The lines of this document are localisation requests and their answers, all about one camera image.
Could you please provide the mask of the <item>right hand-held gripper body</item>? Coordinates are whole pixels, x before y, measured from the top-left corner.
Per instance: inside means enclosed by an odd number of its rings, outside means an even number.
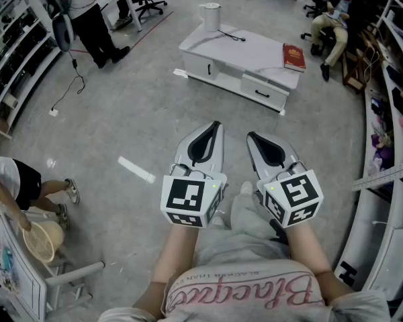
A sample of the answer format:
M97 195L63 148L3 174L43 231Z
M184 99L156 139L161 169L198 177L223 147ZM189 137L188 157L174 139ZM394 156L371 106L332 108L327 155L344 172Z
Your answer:
M324 200L315 172L300 161L259 180L257 188L261 204L284 229L314 218Z

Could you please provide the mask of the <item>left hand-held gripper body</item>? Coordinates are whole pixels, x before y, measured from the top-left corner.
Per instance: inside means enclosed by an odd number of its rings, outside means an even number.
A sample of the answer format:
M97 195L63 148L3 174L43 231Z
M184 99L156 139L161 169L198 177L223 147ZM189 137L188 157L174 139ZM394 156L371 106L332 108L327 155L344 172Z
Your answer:
M161 212L167 221L187 227L207 227L222 199L227 176L173 163L163 177Z

